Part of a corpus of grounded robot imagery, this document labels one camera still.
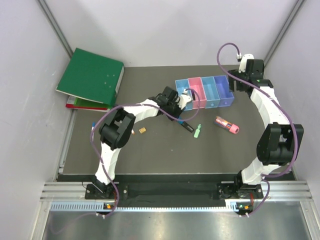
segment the purple cable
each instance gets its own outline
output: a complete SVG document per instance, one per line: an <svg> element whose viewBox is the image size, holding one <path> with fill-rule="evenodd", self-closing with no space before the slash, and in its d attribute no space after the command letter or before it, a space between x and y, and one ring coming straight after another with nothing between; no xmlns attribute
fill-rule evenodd
<svg viewBox="0 0 320 240"><path fill-rule="evenodd" d="M183 122L186 122L186 121L189 121L191 119L193 119L199 112L199 109L200 109L200 96L199 94L191 89L191 88L186 88L186 90L190 90L192 91L198 98L198 108L196 109L196 112L195 114L192 116L192 117L189 117L187 119L180 119L180 118L176 118L172 115L170 115L169 113L167 113L166 111L162 110L160 107L158 106L155 106L155 105L152 105L152 104L147 104L147 103L144 103L143 106L148 106L148 107L153 107L155 109L158 109L160 112L162 112L163 114L167 115L168 117L170 117L171 119L173 120L176 120L176 121L183 121ZM105 218L107 217L110 217L116 210L117 206L118 206L118 203L119 203L119 190L116 186L116 184L114 183L114 181L110 178L110 176L108 175L107 171L106 171L106 168L105 168L105 165L104 165L104 160L102 159L101 157L101 154L99 153L98 149L96 148L95 144L94 144L94 132L95 130L97 129L97 127L101 124L101 122L103 120L105 120L105 118L110 114L112 113L113 111L115 111L116 109L120 109L120 108L123 108L123 107L141 107L142 104L141 103L135 103L135 104L122 104L122 105L118 105L118 106L115 106L113 107L110 111L106 112L101 118L100 120L95 124L95 126L93 127L91 133L90 133L90 143L91 143L91 146L93 147L93 150L94 152L97 154L97 156L99 157L99 161L100 163L102 164L102 169L103 169L103 172L104 174L106 175L106 177L108 178L108 180L110 181L110 183L112 184L112 186L114 187L115 189L115 192L116 192L116 200L114 202L114 206L113 208L111 209L111 211L105 215ZM72 220L71 222L69 222L68 224L66 224L62 229L60 229L59 231L54 231L53 230L53 226L52 226L52 221L50 223L50 230L53 234L55 235L58 235L60 233L62 233L65 229L67 229L70 225L74 224L76 221L78 221L79 219L85 217L85 216L89 216L89 215L96 215L96 213L93 213L93 212L86 212L78 217L76 217L74 220Z"/></svg>
<svg viewBox="0 0 320 240"><path fill-rule="evenodd" d="M240 50L239 50L239 47L234 44L233 42L227 42L225 44L223 44L219 50L218 50L218 53L216 55L216 61L219 65L219 67L222 69L222 71L224 71L225 74L227 74L228 76L232 77L233 79L241 82L241 83L244 83L254 89L257 89L259 92L263 93L264 95L266 95L268 98L270 98L270 95L267 94L265 91L261 90L259 87L251 84L250 82L247 82L245 80L242 80L241 78L239 77L236 77L232 74L230 74L220 63L220 60L219 60L219 56L220 56L220 52L221 50L227 46L227 45L232 45L236 48L237 50L237 53L240 54ZM286 116L286 118L288 119L289 123L290 123L290 126L292 128L292 133L293 133L293 141L294 141L294 148L293 148L293 156L292 156L292 159L291 159L291 162L289 164L289 166L283 171L283 172L280 172L280 173L277 173L277 174L269 174L269 175L265 175L265 174L262 174L262 177L268 177L268 178L277 178L277 177L280 177L284 174L286 174L293 166L293 164L295 163L295 160L297 158L297 154L298 154L298 137L297 137L297 131L296 131L296 128L295 128L295 125L293 123L293 121L291 120L290 116L286 113L286 111L273 99L270 99L273 104ZM264 196L264 198L262 199L262 201L259 203L259 205L251 212L249 213L247 216L251 216L252 214L254 214L257 210L259 210L262 205L264 204L264 202L267 200L268 196L269 196L269 192L270 192L270 183L266 180L266 179L262 179L263 182L266 182L267 184L267 191L266 191L266 194Z"/></svg>

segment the purple hose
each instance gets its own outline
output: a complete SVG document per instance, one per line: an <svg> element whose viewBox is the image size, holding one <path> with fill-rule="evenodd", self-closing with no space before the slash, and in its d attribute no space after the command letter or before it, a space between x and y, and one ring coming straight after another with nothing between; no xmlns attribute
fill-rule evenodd
<svg viewBox="0 0 320 240"><path fill-rule="evenodd" d="M170 115L169 113L165 112L164 110L162 110L160 107L158 106L155 106L155 105L152 105L152 104L147 104L147 103L144 103L143 105L144 106L148 106L148 107L153 107L155 109L158 109L160 112L162 112L163 114L167 115L168 117L172 118L173 120L176 120L176 121L183 121L183 122L186 122L186 121L189 121L191 119L193 119L199 112L199 109L200 109L200 97L199 97L199 94L191 89L191 88L187 88L186 90L190 90L192 91L198 98L198 108L195 112L195 114L192 116L192 117L189 117L187 119L180 119L180 118L176 118L172 115ZM120 109L120 108L123 108L123 107L141 107L142 105L140 103L136 103L136 104L122 104L122 105L118 105L118 106L115 106L113 107L110 111L108 111L107 113L105 113L101 118L100 120L95 124L95 126L93 127L91 133L90 133L90 143L91 143L91 146L93 147L93 150L95 152L95 154L99 157L99 161L100 163L102 164L102 168L103 168L103 172L104 174L106 175L106 177L108 178L108 180L110 181L110 183L112 184L112 186L114 187L115 189L115 192L116 192L116 200L114 202L114 206L113 208L111 209L111 211L105 215L105 217L110 217L116 210L117 206L118 206L118 203L119 203L119 190L116 186L116 184L114 183L114 181L110 178L110 176L108 175L107 171L106 171L106 168L105 168L105 165L104 165L104 160L102 159L101 157L101 154L99 153L98 149L96 148L95 144L94 144L94 132L95 130L97 129L97 127L101 124L101 122L103 120L105 120L105 118L110 114L112 113L113 111L115 111L116 109ZM71 222L69 222L68 224L66 224L62 229L60 229L59 231L54 231L53 230L53 226L52 226L52 221L50 223L50 230L53 234L55 235L58 235L60 233L62 233L65 229L67 229L70 225L74 224L76 221L78 221L79 219L85 217L85 216L89 216L89 215L96 215L96 213L93 213L93 212L86 212L78 217L76 217L74 220L72 220Z"/></svg>
<svg viewBox="0 0 320 240"><path fill-rule="evenodd" d="M248 86L250 86L250 87L252 87L252 88L254 88L254 89L257 89L259 92L263 93L263 94L266 95L268 98L270 98L270 95L267 94L265 91L261 90L259 87L255 86L255 85L253 85L253 84L251 84L251 83L249 83L249 82L247 82L247 81L242 80L242 79L239 78L239 77L236 77L236 76L230 74L230 73L221 65L220 60L219 60L220 52L221 52L221 50L222 50L225 46L227 46L227 45L232 45L232 46L234 46L234 47L236 48L236 50L237 50L237 53L240 54L240 50L239 50L238 46L237 46L236 44L234 44L233 42L227 42L227 43L223 44L223 45L219 48L218 53L217 53L217 55L216 55L216 61L217 61L218 65L219 65L219 67L222 69L222 71L224 71L224 73L227 74L229 77L232 77L233 79L235 79L235 80L237 80L237 81L239 81L239 82L241 82L241 83L244 83L244 84L246 84L246 85L248 85ZM296 131L296 128L295 128L295 125L294 125L293 121L291 120L290 116L286 113L286 111L285 111L275 100L271 99L271 101L272 101L273 104L286 116L286 118L288 119L288 121L289 121L289 123L290 123L290 126L291 126L291 128L292 128L292 133L293 133L294 149L293 149L293 156L292 156L291 162L290 162L289 166L288 166L283 172L280 172L280 173L277 173L277 174L269 174L269 175L262 174L262 177L263 177L263 178L264 178L264 177L277 178L277 177L280 177L280 176L286 174L286 173L292 168L292 166L293 166L293 164L295 163L295 160L296 160L296 158L297 158L297 154L298 154L298 137L297 137L297 131ZM248 217L251 216L252 214L254 214L256 211L258 211L258 210L262 207L262 205L264 204L264 202L266 201L266 199L267 199L268 196L269 196L270 183L269 183L267 180L265 180L265 179L262 179L262 181L263 181L263 182L266 182L266 184L267 184L267 186L268 186L267 192L266 192L264 198L262 199L262 201L259 203L259 205L258 205L251 213L249 213L249 214L247 215Z"/></svg>

